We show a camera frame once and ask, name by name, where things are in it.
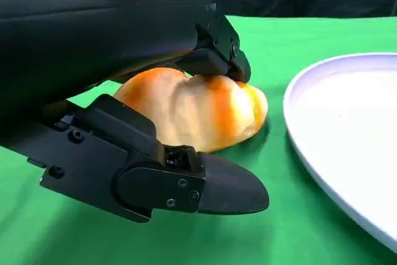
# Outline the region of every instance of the green tablecloth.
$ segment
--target green tablecloth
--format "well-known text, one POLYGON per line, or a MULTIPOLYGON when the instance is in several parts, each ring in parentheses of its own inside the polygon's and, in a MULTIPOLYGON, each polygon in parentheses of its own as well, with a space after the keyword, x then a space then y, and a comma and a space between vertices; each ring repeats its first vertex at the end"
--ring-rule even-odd
MULTIPOLYGON (((251 61, 251 84, 269 98, 269 127, 219 154, 263 180, 269 210, 240 217, 156 211, 151 223, 137 225, 41 188, 40 169, 0 149, 1 264, 397 264, 397 255, 309 177, 282 113, 287 84, 306 66, 348 53, 397 52, 397 19, 230 20, 251 61)), ((74 100, 86 106, 116 88, 105 83, 74 100)))

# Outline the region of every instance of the bolt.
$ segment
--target bolt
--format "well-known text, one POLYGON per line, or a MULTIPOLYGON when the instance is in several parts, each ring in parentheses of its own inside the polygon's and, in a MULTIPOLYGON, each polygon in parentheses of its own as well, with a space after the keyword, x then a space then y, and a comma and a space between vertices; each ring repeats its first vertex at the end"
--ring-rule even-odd
POLYGON ((185 179, 180 179, 178 181, 178 186, 180 187, 186 187, 187 186, 187 181, 185 179))
POLYGON ((70 131, 68 134, 68 138, 70 142, 73 142, 75 144, 80 144, 84 141, 84 136, 78 130, 70 131))
POLYGON ((190 198, 192 199, 192 201, 197 201, 200 198, 200 194, 198 191, 192 191, 190 193, 190 198))
POLYGON ((173 207, 175 207, 175 204, 176 204, 176 202, 175 202, 174 199, 168 199, 167 200, 167 207, 173 208, 173 207))
POLYGON ((54 177, 55 179, 60 179, 65 175, 65 171, 60 167, 52 166, 48 170, 48 175, 50 175, 51 177, 54 177))

